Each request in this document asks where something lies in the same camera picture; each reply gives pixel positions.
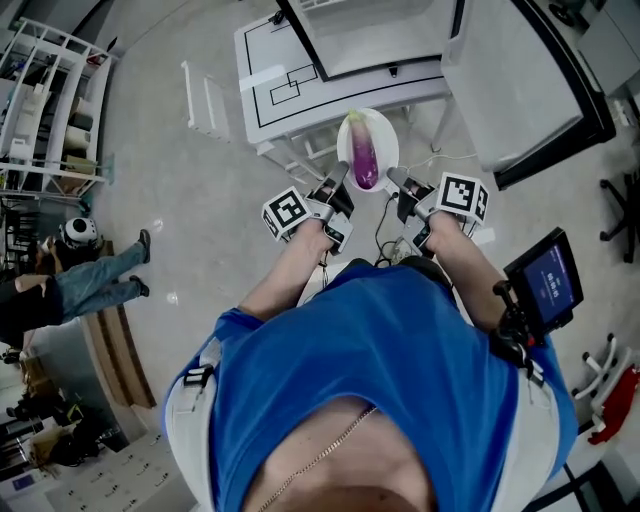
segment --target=gray floor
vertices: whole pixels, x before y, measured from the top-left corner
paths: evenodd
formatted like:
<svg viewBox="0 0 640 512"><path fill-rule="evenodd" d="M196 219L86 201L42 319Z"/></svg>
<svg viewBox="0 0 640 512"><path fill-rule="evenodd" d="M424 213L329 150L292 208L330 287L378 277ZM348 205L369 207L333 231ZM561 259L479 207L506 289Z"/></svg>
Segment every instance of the gray floor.
<svg viewBox="0 0 640 512"><path fill-rule="evenodd" d="M106 108L104 154L115 156L115 182L95 197L104 234L124 249L141 227L154 230L153 260L138 274L152 294L127 304L133 336L158 401L176 372L210 334L218 315L267 272L282 246L262 221L263 202L291 182L242 139L233 33L276 10L275 1L116 0L100 39L129 47L115 69ZM187 128L187 101L180 63L192 61L223 87L236 140L216 142ZM441 105L421 106L409 130L399 112L389 113L401 141L401 164L425 160ZM598 180L637 166L633 132L618 136L508 191L493 191L488 226L496 241L482 246L503 267L555 226L563 227L577 259L585 293L575 320L553 337L570 387L584 382L585 350L604 348L608 332L638 345L640 273L622 262L620 244L603 244L601 229L615 212ZM463 123L443 153L474 153ZM442 171L481 176L475 159L436 160L416 174L437 181ZM375 259L375 224L385 197L353 191L355 235L337 261ZM396 238L390 215L382 240ZM157 421L155 413L149 421Z"/></svg>

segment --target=gold necklace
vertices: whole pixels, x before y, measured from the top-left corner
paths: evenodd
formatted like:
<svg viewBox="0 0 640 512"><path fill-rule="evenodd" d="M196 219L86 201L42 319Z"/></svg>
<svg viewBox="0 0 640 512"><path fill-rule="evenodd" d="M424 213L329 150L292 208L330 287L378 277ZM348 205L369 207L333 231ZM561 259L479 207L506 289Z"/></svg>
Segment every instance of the gold necklace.
<svg viewBox="0 0 640 512"><path fill-rule="evenodd" d="M289 478L287 478L284 481L284 483L280 486L280 488L276 492L274 492L273 495L267 501L265 501L264 504L258 509L258 512L264 512L265 510L267 510L267 508L269 508L273 504L273 502L278 499L278 497L285 491L285 489L289 487L289 485L291 485L291 482L293 482L299 476L304 475L307 471L309 471L316 464L318 464L318 462L320 462L327 455L329 455L336 448L338 448L338 446L344 443L347 437L351 435L351 433L356 429L356 427L360 425L360 423L362 423L376 409L377 407L373 405L365 409L365 411L360 416L358 416L358 418L351 425L349 425L347 430L345 430L342 433L342 435L338 437L338 439L336 439L333 443L331 443L327 448L322 450L318 454L318 456L315 459L313 459L309 464L307 464L302 469L299 469L298 471L293 473Z"/></svg>

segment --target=eggplant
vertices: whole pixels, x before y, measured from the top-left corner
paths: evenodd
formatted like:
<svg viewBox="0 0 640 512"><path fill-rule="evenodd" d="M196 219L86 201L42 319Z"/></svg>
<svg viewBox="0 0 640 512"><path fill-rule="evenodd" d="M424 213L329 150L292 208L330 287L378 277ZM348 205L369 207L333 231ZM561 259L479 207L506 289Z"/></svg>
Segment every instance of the eggplant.
<svg viewBox="0 0 640 512"><path fill-rule="evenodd" d="M358 185L369 190L378 182L378 160L373 140L363 114L349 110L347 119L351 127L351 146L353 149L351 167Z"/></svg>

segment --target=white cabinet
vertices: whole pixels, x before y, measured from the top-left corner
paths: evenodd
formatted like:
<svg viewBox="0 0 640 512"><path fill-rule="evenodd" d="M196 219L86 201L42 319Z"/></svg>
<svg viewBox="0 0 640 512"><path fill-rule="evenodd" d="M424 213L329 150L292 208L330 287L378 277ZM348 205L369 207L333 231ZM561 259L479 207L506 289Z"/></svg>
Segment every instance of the white cabinet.
<svg viewBox="0 0 640 512"><path fill-rule="evenodd" d="M162 434L148 434L47 493L57 512L180 512L195 504Z"/></svg>

